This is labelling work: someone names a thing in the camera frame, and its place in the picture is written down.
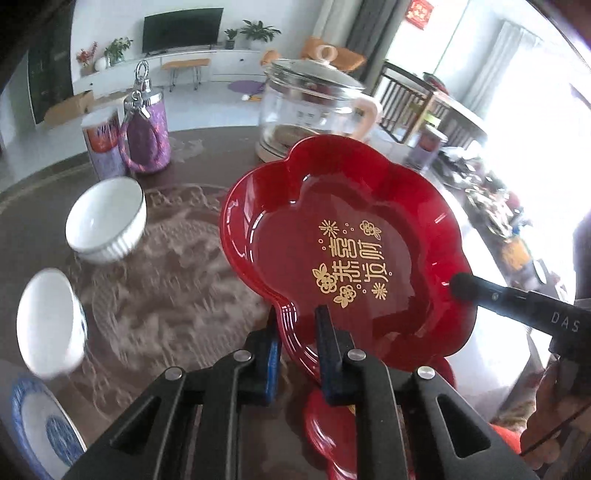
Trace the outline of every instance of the purple mat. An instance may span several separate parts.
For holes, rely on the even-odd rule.
[[[256,82],[255,80],[238,80],[228,85],[233,92],[246,93],[247,95],[256,95],[262,93],[265,89],[265,82]]]

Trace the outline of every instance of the lace tablecloth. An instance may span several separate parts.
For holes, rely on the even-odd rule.
[[[145,192],[148,220],[121,262],[65,269],[84,307],[86,356],[70,375],[108,420],[162,371],[208,367],[264,325],[268,305],[229,266],[217,227],[221,187],[186,184]]]

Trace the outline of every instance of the kettle handle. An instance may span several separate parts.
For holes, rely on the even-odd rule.
[[[351,133],[351,138],[363,140],[372,127],[382,119],[382,104],[374,97],[360,93],[353,107],[362,110],[364,115],[355,131]]]
[[[152,129],[152,133],[156,137],[156,147],[158,148],[158,152],[156,153],[156,157],[152,160],[150,169],[146,168],[144,165],[140,165],[139,163],[134,162],[131,157],[129,156],[129,152],[127,146],[125,145],[125,139],[127,138],[127,127],[129,126],[129,121],[131,120],[133,115],[137,115],[137,113],[130,113],[126,118],[123,120],[121,124],[121,128],[119,130],[119,153],[121,154],[121,158],[127,165],[127,167],[136,172],[140,173],[149,173],[154,171],[154,167],[156,170],[160,170],[166,166],[166,162],[164,161],[164,135],[161,132],[162,127],[158,124],[154,123],[153,116],[147,119],[148,125]]]

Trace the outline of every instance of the red decoration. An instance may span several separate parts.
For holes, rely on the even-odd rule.
[[[415,27],[425,30],[432,11],[433,6],[427,0],[413,0],[408,7],[406,19]]]
[[[299,142],[230,190],[224,253],[277,312],[283,347],[320,378],[314,309],[387,365],[411,371],[468,340],[476,307],[452,297],[471,272],[456,218],[437,189],[373,148],[338,135]]]
[[[92,61],[92,57],[95,56],[97,46],[98,44],[94,42],[89,51],[86,51],[85,49],[80,50],[76,54],[76,60],[78,60],[79,63],[87,67]]]

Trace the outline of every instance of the white vase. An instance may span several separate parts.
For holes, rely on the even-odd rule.
[[[267,49],[267,42],[263,40],[251,40],[251,50],[264,51]]]
[[[103,70],[106,70],[106,68],[108,67],[108,61],[106,59],[106,57],[101,57],[99,59],[96,59],[95,62],[95,70],[97,72],[102,72]]]

